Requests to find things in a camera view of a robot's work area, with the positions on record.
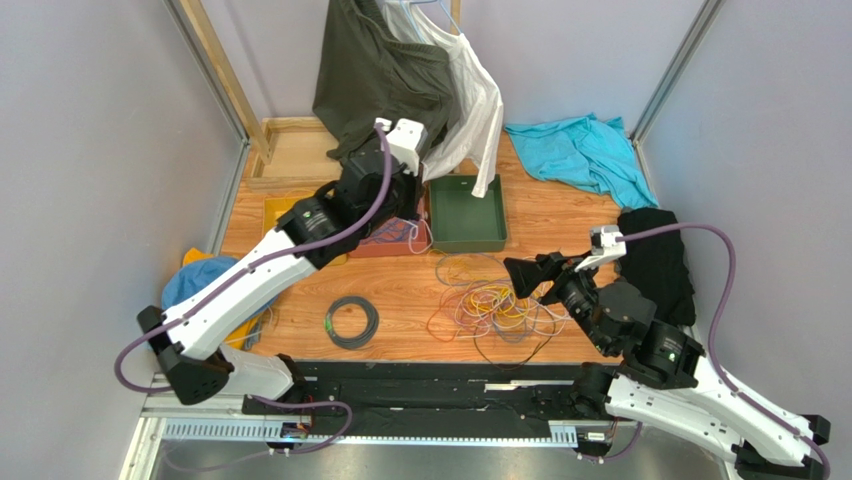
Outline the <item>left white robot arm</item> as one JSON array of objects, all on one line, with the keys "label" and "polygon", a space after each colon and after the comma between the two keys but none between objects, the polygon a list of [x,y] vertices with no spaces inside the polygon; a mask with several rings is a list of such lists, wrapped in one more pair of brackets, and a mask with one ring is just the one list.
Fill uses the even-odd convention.
[{"label": "left white robot arm", "polygon": [[300,382],[293,360],[260,356],[226,337],[279,294],[315,274],[390,219],[413,219],[423,195],[420,175],[380,149],[361,151],[338,180],[285,211],[241,260],[190,298],[165,310],[149,306],[137,320],[183,405],[219,394],[277,400]]}]

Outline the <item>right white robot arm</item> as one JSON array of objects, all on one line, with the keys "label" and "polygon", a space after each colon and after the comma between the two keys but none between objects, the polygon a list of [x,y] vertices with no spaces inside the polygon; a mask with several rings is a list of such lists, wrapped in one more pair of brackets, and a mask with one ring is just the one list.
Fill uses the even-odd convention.
[{"label": "right white robot arm", "polygon": [[587,362],[572,397],[584,413],[606,413],[662,430],[716,455],[741,479],[825,479],[818,453],[830,436],[819,415],[786,411],[725,371],[704,347],[656,318],[655,304],[624,281],[604,287],[579,257],[558,252],[503,264],[520,298],[543,283],[543,305],[560,304],[600,354],[618,357],[608,368]]}]

